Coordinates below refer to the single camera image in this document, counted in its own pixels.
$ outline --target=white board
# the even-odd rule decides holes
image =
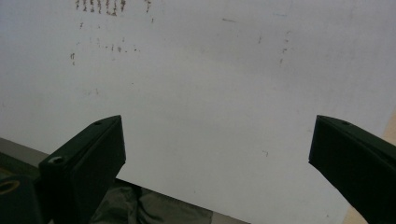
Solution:
[[[50,153],[121,114],[119,178],[251,223],[341,223],[308,165],[315,118],[382,133],[394,1],[99,2],[0,1],[0,136]]]

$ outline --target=white surface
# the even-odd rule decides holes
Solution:
[[[51,152],[121,114],[120,178],[252,223],[342,222],[307,162],[315,117],[382,133],[396,2],[75,2],[0,1],[0,136]]]

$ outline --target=crumpled cloth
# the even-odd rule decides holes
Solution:
[[[116,181],[90,224],[210,224],[213,212],[149,189]]]

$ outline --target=black plastic part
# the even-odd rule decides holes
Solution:
[[[13,175],[0,181],[1,224],[43,224],[31,178]]]
[[[96,121],[40,162],[55,223],[87,223],[124,163],[120,116]]]
[[[369,223],[396,223],[396,147],[340,119],[318,116],[309,162]]]

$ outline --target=screw hole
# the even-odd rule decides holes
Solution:
[[[63,157],[54,157],[54,158],[49,160],[49,163],[52,163],[52,164],[60,164],[62,162],[64,162],[64,158]]]
[[[0,195],[7,194],[20,185],[18,180],[9,180],[0,184]]]

